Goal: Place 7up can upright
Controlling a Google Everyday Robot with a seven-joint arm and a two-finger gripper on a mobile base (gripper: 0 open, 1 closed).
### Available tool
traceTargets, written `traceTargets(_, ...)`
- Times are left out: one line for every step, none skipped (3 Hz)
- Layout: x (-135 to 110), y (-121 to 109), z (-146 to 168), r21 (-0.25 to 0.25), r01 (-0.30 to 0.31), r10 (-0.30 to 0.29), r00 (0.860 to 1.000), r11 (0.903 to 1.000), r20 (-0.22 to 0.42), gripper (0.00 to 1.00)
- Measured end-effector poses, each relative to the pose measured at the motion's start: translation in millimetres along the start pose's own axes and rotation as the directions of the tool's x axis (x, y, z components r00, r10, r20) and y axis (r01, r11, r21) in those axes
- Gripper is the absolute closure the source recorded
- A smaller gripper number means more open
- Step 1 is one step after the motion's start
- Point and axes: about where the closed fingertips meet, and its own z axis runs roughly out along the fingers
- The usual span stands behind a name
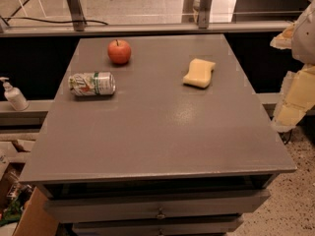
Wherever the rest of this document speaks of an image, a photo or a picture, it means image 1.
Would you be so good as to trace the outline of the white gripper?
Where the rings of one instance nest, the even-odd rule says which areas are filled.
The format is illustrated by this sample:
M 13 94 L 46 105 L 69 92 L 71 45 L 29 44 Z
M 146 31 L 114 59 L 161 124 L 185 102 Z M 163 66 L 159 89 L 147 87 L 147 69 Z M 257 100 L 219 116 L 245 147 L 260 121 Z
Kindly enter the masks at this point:
M 315 106 L 315 0 L 295 23 L 275 36 L 270 45 L 291 49 L 292 57 L 306 64 L 296 73 L 286 73 L 273 113 L 272 127 L 279 133 L 286 133 Z

